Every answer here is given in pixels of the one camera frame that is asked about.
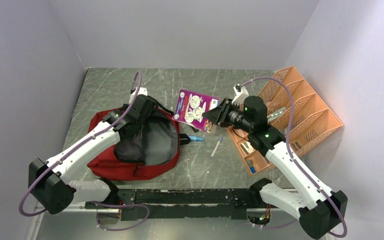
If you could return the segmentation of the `purple puzzle book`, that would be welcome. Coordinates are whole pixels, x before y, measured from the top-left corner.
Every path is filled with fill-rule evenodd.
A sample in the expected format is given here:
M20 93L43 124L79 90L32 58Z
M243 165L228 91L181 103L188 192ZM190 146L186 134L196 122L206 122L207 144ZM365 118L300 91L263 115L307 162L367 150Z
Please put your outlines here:
M205 118L203 113L217 107L220 101L221 99L215 96L181 89L172 119L199 131L210 133L213 123Z

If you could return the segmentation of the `red student backpack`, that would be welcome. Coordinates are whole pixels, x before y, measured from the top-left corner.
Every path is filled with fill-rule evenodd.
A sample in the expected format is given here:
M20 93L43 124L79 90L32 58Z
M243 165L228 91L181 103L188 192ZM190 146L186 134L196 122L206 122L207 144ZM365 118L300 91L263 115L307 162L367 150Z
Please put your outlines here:
M150 96L138 95L115 126L120 140L91 160L87 167L110 181L151 180L173 169L181 146L191 138L180 131L174 113Z

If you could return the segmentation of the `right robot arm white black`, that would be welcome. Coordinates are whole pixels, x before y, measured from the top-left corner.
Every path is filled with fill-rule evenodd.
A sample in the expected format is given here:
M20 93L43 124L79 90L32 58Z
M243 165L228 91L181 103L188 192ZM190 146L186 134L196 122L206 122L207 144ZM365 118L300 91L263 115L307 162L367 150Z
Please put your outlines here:
M220 105L202 114L221 127L234 127L247 133L252 148L274 164L296 189L297 193L278 187L269 180L253 185L250 202L255 207L275 206L294 217L303 231L319 240L342 224L345 237L348 229L344 220L348 197L324 184L291 150L286 137L268 122L268 109L258 96L248 96L243 109L225 98Z

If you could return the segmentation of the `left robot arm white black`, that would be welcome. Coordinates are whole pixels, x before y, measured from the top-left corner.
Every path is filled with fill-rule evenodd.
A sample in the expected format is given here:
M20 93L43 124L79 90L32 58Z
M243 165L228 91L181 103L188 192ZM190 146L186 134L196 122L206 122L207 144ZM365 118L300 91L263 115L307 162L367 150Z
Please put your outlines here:
M65 151L48 160L33 160L28 166L28 193L52 215L80 202L100 202L106 208L114 207L119 194L109 181L75 181L74 178L82 166L103 151L137 136L146 119L157 109L155 99L137 95L125 110L115 109L105 115L95 128Z

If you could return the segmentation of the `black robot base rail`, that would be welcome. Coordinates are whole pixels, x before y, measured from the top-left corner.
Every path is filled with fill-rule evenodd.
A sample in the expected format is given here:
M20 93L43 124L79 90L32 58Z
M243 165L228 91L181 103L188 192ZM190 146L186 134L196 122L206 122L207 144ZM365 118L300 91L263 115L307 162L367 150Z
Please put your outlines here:
M267 204L250 188L119 189L107 205L125 205L121 221L182 218L248 220L266 212Z

